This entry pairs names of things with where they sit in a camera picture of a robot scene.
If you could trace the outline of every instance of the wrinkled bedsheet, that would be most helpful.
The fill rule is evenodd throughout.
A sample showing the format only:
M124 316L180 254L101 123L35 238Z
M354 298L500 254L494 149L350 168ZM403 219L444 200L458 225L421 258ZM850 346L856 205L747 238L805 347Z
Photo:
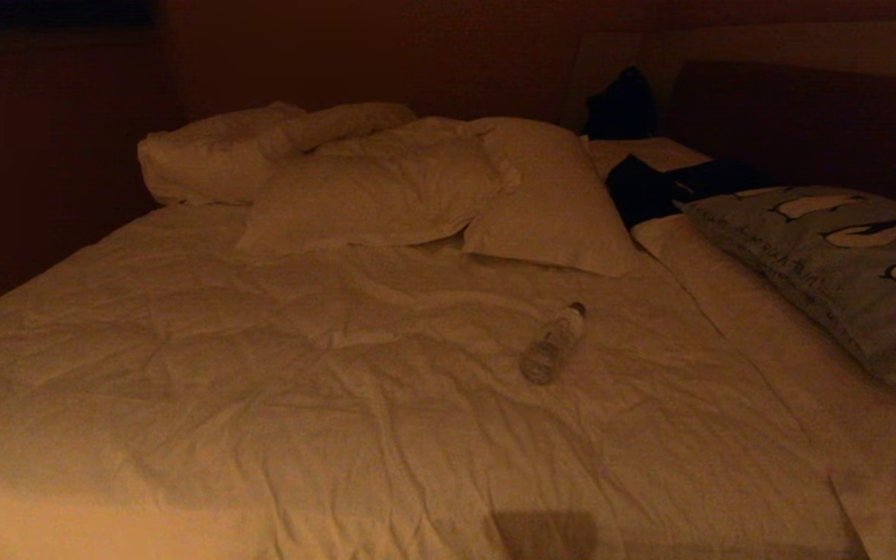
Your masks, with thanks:
M0 300L0 558L861 558L824 458L657 262L255 259L153 212ZM557 382L520 352L572 301Z

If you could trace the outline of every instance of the bed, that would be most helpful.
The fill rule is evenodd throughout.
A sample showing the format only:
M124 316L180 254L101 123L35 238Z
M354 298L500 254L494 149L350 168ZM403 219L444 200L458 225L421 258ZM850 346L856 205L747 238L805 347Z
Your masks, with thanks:
M0 299L0 558L896 558L896 391L689 214L629 237L602 188L629 153L799 180L728 134L788 138L781 82L819 84L690 64L682 143L381 103L159 138L163 208ZM276 125L313 155L279 156ZM203 135L199 174L165 173ZM387 188L413 180L437 188ZM573 301L582 341L528 383L520 355Z

